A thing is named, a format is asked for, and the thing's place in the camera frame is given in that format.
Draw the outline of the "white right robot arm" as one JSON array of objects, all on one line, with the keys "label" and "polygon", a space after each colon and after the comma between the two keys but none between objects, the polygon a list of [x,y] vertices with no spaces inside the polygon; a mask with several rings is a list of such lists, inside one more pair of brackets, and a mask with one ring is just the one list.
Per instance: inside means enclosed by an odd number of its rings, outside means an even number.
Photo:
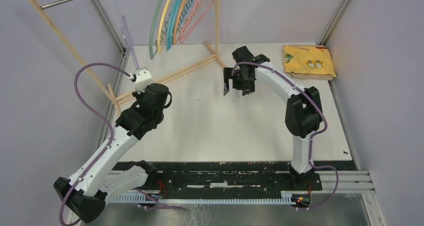
[{"label": "white right robot arm", "polygon": [[293,136],[293,154],[289,165],[289,184],[301,190],[309,183],[315,168],[312,160],[313,138],[328,128],[321,97],[316,87],[306,88],[279,71],[263,54],[253,55],[247,46],[232,53],[236,65],[223,70],[224,94],[230,89],[249,95],[259,81],[270,88],[286,104],[284,122]]}]

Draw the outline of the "yellow plastic hanger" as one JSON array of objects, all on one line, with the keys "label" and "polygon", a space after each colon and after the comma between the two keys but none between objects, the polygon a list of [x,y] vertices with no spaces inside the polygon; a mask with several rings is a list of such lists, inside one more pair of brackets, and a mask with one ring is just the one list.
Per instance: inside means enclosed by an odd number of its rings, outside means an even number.
[{"label": "yellow plastic hanger", "polygon": [[166,42],[166,32],[168,31],[169,7],[173,0],[163,0],[158,13],[157,21],[153,33],[153,47],[155,47],[155,55],[160,55]]}]

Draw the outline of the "green plastic hanger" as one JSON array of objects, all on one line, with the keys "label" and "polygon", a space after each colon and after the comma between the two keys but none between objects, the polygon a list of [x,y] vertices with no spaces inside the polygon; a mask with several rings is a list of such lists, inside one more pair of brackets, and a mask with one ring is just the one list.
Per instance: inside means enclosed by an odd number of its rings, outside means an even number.
[{"label": "green plastic hanger", "polygon": [[154,37],[154,32],[155,32],[155,25],[157,22],[157,17],[159,14],[159,10],[162,6],[163,0],[158,0],[155,10],[154,10],[154,14],[153,14],[153,18],[152,18],[152,22],[151,22],[151,27],[150,27],[150,32],[149,32],[149,41],[148,41],[148,49],[149,49],[149,58],[152,60],[155,56],[155,53],[153,51],[153,37]]}]

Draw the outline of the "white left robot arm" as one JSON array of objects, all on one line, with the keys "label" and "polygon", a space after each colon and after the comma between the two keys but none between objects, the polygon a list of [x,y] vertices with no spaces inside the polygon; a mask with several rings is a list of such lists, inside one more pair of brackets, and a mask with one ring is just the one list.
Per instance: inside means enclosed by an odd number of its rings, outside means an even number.
[{"label": "white left robot arm", "polygon": [[169,88],[152,83],[141,93],[134,92],[135,102],[122,111],[112,132],[90,159],[69,178],[59,177],[54,189],[62,205],[85,223],[94,221],[106,205],[137,187],[152,189],[157,184],[157,169],[142,160],[129,163],[123,173],[109,172],[121,157],[163,121],[163,110],[172,102]]}]

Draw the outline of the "purple plastic hanger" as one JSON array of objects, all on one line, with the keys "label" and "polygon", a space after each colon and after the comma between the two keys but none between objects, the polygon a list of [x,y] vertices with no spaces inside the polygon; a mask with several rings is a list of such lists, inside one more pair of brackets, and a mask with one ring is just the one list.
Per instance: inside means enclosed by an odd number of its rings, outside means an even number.
[{"label": "purple plastic hanger", "polygon": [[125,43],[127,44],[127,47],[128,47],[129,52],[131,54],[131,58],[133,60],[135,69],[139,70],[140,66],[139,66],[135,51],[134,51],[134,45],[132,43],[132,39],[131,39],[131,36],[130,36],[130,32],[129,32],[129,29],[128,29],[128,25],[127,25],[127,21],[126,21],[125,16],[121,17],[121,22],[122,22],[122,29],[121,30],[122,30],[123,39],[124,39]]}]

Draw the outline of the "orange wavy plastic hanger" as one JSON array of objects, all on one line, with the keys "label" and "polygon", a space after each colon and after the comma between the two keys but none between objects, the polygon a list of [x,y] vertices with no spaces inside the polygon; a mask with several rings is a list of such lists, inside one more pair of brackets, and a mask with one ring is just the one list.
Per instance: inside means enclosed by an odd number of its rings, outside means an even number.
[{"label": "orange wavy plastic hanger", "polygon": [[194,0],[180,0],[180,6],[177,10],[176,18],[175,18],[175,25],[172,33],[172,45],[175,45],[177,43],[177,33],[180,30],[181,24],[183,23],[183,20],[185,18],[185,13],[187,10],[191,7],[190,3],[192,3]]}]

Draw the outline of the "pink wire hanger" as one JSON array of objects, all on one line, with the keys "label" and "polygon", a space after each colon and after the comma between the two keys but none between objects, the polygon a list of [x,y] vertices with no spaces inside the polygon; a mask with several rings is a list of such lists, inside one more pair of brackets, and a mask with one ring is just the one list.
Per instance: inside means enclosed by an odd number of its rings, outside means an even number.
[{"label": "pink wire hanger", "polygon": [[205,17],[206,13],[212,9],[215,0],[193,0],[191,7],[184,14],[185,18],[177,33],[177,43],[184,43],[196,26]]}]

